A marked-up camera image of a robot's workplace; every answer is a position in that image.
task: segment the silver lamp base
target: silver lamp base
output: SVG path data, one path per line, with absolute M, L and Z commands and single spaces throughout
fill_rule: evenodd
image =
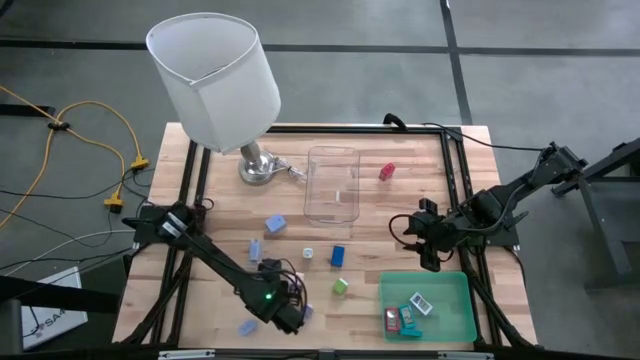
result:
M 264 185 L 273 179 L 276 158 L 268 151 L 260 150 L 254 142 L 240 148 L 242 159 L 238 163 L 240 178 L 248 185 Z

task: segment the lamp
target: lamp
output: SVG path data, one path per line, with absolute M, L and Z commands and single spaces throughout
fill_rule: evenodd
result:
M 240 148 L 242 180 L 269 182 L 277 158 L 255 140 L 277 118 L 280 94 L 256 29 L 196 13 L 159 23 L 146 41 L 187 135 L 222 154 Z

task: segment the wooden table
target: wooden table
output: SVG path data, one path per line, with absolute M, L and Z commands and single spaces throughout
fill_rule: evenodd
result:
M 484 126 L 462 127 L 465 134 L 490 142 Z M 398 213 L 416 211 L 418 200 L 436 201 L 440 211 L 449 204 L 440 141 L 432 135 L 371 134 L 265 134 L 260 145 L 306 171 L 307 152 L 313 146 L 353 147 L 360 151 L 360 217 L 351 227 L 314 227 L 303 215 L 305 185 L 280 173 L 267 185 L 245 185 L 237 173 L 239 151 L 212 155 L 205 197 L 215 201 L 207 213 L 205 230 L 217 246 L 239 264 L 247 264 L 249 239 L 264 238 L 264 222 L 282 214 L 286 232 L 264 241 L 264 256 L 287 258 L 305 275 L 312 319 L 300 333 L 285 335 L 273 324 L 260 323 L 249 337 L 237 335 L 237 328 L 252 316 L 232 288 L 215 272 L 195 260 L 180 338 L 181 347 L 206 348 L 335 348 L 335 349 L 470 349 L 469 343 L 385 342 L 378 301 L 378 278 L 383 271 L 425 271 L 416 253 L 401 250 L 387 228 Z M 171 205 L 178 198 L 189 139 L 178 123 L 167 124 L 150 200 Z M 499 183 L 493 150 L 465 141 L 473 188 L 478 191 Z M 452 156 L 459 176 L 455 151 Z M 393 177 L 381 182 L 380 169 L 393 162 Z M 192 187 L 198 171 L 194 170 Z M 193 199 L 194 188 L 190 191 Z M 406 221 L 398 221 L 397 231 Z M 331 269 L 328 260 L 333 245 L 346 247 L 344 266 Z M 310 262 L 302 249 L 312 247 Z M 131 333 L 158 296 L 167 246 L 147 248 L 133 261 L 129 281 L 114 335 L 114 341 Z M 497 303 L 525 338 L 535 342 L 527 296 L 517 262 L 502 248 L 487 248 L 487 261 Z M 459 270 L 458 256 L 442 264 L 443 271 Z M 349 282 L 345 298 L 332 295 L 338 278 Z M 478 299 L 482 333 L 489 337 L 486 312 Z M 173 314 L 173 304 L 168 307 Z M 165 333 L 172 316 L 166 317 Z

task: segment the gray floor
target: gray floor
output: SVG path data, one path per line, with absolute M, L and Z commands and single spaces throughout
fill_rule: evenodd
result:
M 640 48 L 640 3 L 632 0 L 450 0 L 458 44 L 469 47 Z M 269 44 L 447 44 L 437 0 L 140 0 L 17 1 L 0 19 L 0 36 L 143 41 L 167 17 L 218 11 L 252 22 Z M 150 56 L 143 51 L 2 49 L 0 84 L 58 108 L 94 99 L 117 108 L 137 130 L 152 162 L 164 124 L 176 114 Z M 460 124 L 448 55 L 269 53 L 279 84 L 283 122 L 379 123 L 387 112 L 407 122 Z M 462 56 L 474 124 L 488 125 L 494 143 L 544 146 L 555 140 L 596 161 L 640 134 L 640 57 Z M 0 94 L 0 102 L 14 102 Z M 126 128 L 98 109 L 70 113 L 74 128 L 134 155 Z M 0 187 L 24 191 L 37 174 L 47 134 L 38 119 L 2 119 Z M 531 154 L 496 151 L 503 181 L 525 172 Z M 109 153 L 56 136 L 39 193 L 83 195 L 118 180 Z M 137 205 L 131 194 L 125 198 Z M 0 207 L 15 197 L 1 196 Z M 30 199 L 20 214 L 74 236 L 107 229 L 102 197 Z M 518 230 L 528 295 L 540 344 L 557 350 L 640 357 L 640 294 L 588 296 L 582 284 L 608 271 L 578 193 L 559 200 L 547 191 L 520 206 Z M 133 212 L 126 207 L 126 214 Z M 117 220 L 114 228 L 123 228 Z M 27 259 L 66 238 L 12 219 L 0 232 L 0 265 Z M 98 243 L 100 239 L 91 240 Z M 54 253 L 83 257 L 130 244 L 70 245 Z M 34 264 L 29 279 L 60 270 Z

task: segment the green tray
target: green tray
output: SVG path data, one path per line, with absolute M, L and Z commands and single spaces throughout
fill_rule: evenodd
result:
M 409 298 L 419 292 L 433 309 L 425 316 Z M 409 305 L 422 337 L 402 336 L 385 327 L 387 307 Z M 390 342 L 472 342 L 477 337 L 467 276 L 462 272 L 386 272 L 380 275 L 382 331 Z

